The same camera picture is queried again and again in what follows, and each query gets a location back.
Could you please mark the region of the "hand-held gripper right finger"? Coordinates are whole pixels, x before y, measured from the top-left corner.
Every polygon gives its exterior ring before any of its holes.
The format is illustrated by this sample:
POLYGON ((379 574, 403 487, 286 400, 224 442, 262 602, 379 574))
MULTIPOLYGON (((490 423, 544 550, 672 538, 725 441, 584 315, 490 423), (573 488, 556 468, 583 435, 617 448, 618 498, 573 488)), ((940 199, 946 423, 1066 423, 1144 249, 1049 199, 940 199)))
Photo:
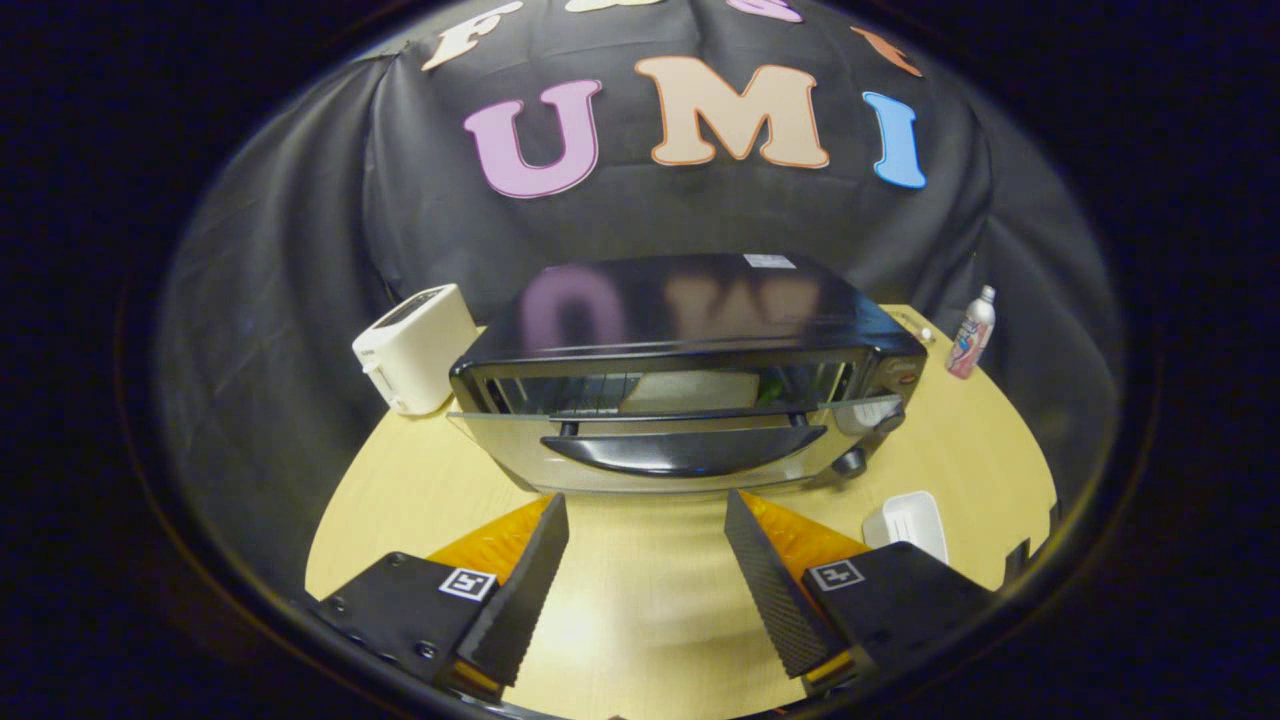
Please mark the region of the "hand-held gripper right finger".
POLYGON ((732 489, 724 536, 785 673, 809 696, 923 667, 997 596, 905 541, 872 548, 732 489))

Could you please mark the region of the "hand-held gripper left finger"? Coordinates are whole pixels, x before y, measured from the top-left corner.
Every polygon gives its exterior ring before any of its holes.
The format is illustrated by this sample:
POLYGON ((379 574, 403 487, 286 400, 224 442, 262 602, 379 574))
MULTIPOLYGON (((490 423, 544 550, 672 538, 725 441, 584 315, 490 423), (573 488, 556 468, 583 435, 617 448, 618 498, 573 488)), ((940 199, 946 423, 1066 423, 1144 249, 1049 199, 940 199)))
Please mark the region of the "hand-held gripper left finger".
POLYGON ((541 496, 426 557, 389 552, 310 611, 424 685, 497 702, 518 678, 568 539, 564 496, 541 496))

